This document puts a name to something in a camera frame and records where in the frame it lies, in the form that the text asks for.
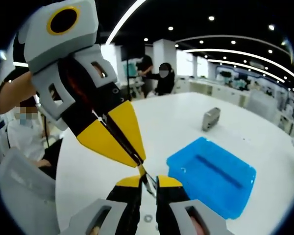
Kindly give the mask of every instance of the yellow circular ring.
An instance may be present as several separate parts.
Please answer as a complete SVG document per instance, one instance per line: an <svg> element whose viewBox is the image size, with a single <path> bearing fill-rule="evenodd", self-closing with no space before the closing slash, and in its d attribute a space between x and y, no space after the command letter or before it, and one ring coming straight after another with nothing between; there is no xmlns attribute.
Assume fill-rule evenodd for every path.
<svg viewBox="0 0 294 235"><path fill-rule="evenodd" d="M69 28L67 29L66 31L64 32L61 32L61 33L55 33L52 31L51 29L51 22L53 20L53 18L58 14L60 13L61 11L64 11L64 10L73 10L76 12L76 21L74 22L74 24ZM80 13L80 9L76 8L75 6L64 6L64 7L61 7L59 9L57 9L55 12L53 12L53 14L51 15L51 17L49 18L48 22L47 22L47 32L51 35L63 35L65 33L67 33L68 31L70 31L75 25L76 23L78 22L78 18L79 18L79 13Z"/></svg>

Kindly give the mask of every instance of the small washer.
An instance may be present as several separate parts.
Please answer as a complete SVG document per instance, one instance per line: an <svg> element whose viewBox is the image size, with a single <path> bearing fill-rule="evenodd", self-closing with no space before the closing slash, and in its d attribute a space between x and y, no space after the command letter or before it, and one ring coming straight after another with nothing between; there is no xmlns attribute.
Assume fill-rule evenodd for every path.
<svg viewBox="0 0 294 235"><path fill-rule="evenodd" d="M145 215L144 221L146 223L150 223L152 221L152 216L150 214Z"/></svg>

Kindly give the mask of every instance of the small gray box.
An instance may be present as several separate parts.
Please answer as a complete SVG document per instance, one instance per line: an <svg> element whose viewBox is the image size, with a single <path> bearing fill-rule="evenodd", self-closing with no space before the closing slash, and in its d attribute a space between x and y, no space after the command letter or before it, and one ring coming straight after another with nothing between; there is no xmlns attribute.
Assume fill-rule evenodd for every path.
<svg viewBox="0 0 294 235"><path fill-rule="evenodd" d="M204 114L202 120L202 130L209 131L212 127L214 127L220 118L221 110L219 108L213 108L210 111Z"/></svg>

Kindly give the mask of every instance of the led strip light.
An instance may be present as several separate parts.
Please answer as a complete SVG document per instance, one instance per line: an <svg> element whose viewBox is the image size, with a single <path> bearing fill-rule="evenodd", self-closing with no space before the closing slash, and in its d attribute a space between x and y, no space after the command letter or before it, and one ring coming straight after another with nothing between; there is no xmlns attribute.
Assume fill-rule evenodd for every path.
<svg viewBox="0 0 294 235"><path fill-rule="evenodd" d="M106 45L109 45L114 37L117 35L118 31L121 29L121 27L124 25L124 23L130 18L130 16L145 2L146 0L137 0L128 10L127 12L122 16L120 21L117 23L117 25L112 30L110 36L107 39Z"/></svg>
<svg viewBox="0 0 294 235"><path fill-rule="evenodd" d="M221 35L206 35L206 36L196 36L196 37L191 37L191 38L184 38L181 40L177 40L175 41L175 43L180 43L180 42L185 42L185 41L189 41L189 40L195 40L195 39L204 39L204 38L241 38L241 39L247 39L247 40L251 40L251 41L256 41L259 43L263 43L266 44L270 47L274 47L277 50L286 53L288 56L290 56L290 53L288 53L286 50L277 47L276 45L272 44L272 43L268 43L266 41L263 41L261 39L257 39L257 38L251 38L251 37L246 37L246 36L239 36L239 35L226 35L226 34L221 34Z"/></svg>
<svg viewBox="0 0 294 235"><path fill-rule="evenodd" d="M294 73L292 73L291 71L289 71L286 67L283 67L282 65L266 59L262 56L259 55L254 55L254 54L250 54L247 52L243 52L243 51L238 51L238 50L227 50L227 49L190 49L190 50L184 50L185 52L226 52L226 53L234 53L234 54L239 54L239 55L246 55L246 56L250 56L250 57L254 57L263 61L266 61L268 63L271 63L277 67L279 67L280 69L284 70L285 72L287 72L288 74L290 74L292 77L294 77Z"/></svg>
<svg viewBox="0 0 294 235"><path fill-rule="evenodd" d="M28 68L28 64L26 63L21 63L21 62L13 62L14 66L19 66L19 67L27 67Z"/></svg>
<svg viewBox="0 0 294 235"><path fill-rule="evenodd" d="M275 79L277 79L278 81L282 82L282 83L285 83L285 81L275 75L273 75L272 73L269 73L267 71L264 71L264 70L261 70L261 69L258 69L258 68L255 68L255 67L252 67L252 66L249 66L249 65L244 65L244 64L240 64L240 63L235 63L235 62L230 62L230 61L226 61L226 60L211 60L209 59L208 62L213 62L213 63L223 63L223 64L230 64L230 65L236 65L236 66L241 66L241 67L245 67L245 68L248 68L248 69L251 69L251 70L256 70L258 72L262 72L270 77L273 77Z"/></svg>

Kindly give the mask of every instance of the blue container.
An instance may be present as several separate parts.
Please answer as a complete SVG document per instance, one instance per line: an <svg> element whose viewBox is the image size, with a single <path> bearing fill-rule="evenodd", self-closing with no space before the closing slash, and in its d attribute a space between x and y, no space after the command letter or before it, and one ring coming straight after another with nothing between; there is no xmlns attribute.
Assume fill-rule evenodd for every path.
<svg viewBox="0 0 294 235"><path fill-rule="evenodd" d="M167 159L169 176L224 219L242 214L256 170L215 143L201 137Z"/></svg>

